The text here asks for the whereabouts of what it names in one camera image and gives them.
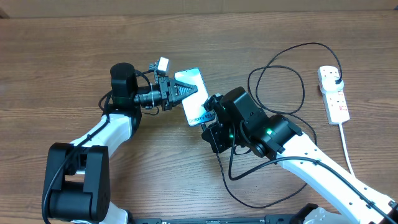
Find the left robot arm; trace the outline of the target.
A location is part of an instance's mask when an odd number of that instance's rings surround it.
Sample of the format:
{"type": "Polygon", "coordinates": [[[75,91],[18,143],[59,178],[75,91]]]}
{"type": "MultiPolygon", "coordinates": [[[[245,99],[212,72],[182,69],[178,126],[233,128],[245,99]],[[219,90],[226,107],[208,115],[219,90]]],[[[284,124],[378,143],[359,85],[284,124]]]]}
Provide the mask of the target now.
{"type": "Polygon", "coordinates": [[[111,91],[98,103],[100,122],[84,136],[51,145],[45,170],[42,218],[72,223],[134,223],[131,213],[111,202],[109,158],[136,133],[142,108],[171,110],[198,91],[196,85],[169,78],[167,66],[150,66],[155,82],[139,86],[146,77],[130,63],[110,69],[111,91]]]}

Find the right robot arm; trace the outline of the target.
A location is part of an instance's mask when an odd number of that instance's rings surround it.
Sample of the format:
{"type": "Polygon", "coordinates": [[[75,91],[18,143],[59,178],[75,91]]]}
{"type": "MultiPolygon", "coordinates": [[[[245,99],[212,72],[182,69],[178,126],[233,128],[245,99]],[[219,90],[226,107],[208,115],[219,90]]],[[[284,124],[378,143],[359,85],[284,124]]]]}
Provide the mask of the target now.
{"type": "Polygon", "coordinates": [[[241,146],[268,158],[239,179],[278,164],[311,186],[351,223],[397,223],[397,202],[344,170],[285,116],[268,117],[244,88],[213,95],[203,107],[216,118],[201,135],[213,152],[241,146]]]}

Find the blue Samsung Galaxy smartphone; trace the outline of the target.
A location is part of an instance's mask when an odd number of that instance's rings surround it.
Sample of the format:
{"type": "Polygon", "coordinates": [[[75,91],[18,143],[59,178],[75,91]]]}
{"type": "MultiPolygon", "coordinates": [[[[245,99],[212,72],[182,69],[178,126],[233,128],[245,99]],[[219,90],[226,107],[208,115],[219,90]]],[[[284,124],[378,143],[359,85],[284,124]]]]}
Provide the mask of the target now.
{"type": "Polygon", "coordinates": [[[196,85],[198,91],[182,100],[183,109],[189,126],[213,121],[215,116],[207,112],[203,104],[208,99],[208,92],[199,68],[191,68],[176,72],[175,79],[180,82],[196,85]]]}

